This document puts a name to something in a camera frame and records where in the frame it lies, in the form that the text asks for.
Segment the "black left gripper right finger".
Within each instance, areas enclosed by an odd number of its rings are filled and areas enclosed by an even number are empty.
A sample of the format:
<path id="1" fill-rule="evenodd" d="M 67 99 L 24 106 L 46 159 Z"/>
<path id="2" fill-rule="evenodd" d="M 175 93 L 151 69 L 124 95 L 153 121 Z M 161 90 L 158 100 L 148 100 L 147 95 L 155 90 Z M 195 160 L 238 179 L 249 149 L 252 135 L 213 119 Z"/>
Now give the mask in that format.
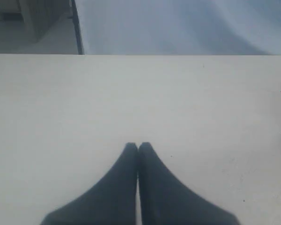
<path id="1" fill-rule="evenodd" d="M 152 145 L 139 146 L 139 193 L 144 225 L 238 225 L 236 216 L 180 182 Z"/>

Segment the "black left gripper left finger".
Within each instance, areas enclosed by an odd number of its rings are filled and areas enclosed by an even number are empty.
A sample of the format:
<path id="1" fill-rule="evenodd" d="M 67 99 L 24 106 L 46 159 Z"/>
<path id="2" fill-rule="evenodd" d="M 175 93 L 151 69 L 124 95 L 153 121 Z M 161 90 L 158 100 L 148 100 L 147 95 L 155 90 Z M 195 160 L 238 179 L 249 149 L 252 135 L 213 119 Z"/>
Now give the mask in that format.
<path id="1" fill-rule="evenodd" d="M 49 213 L 44 225 L 134 225 L 138 149 L 125 145 L 113 167 L 87 192 Z"/>

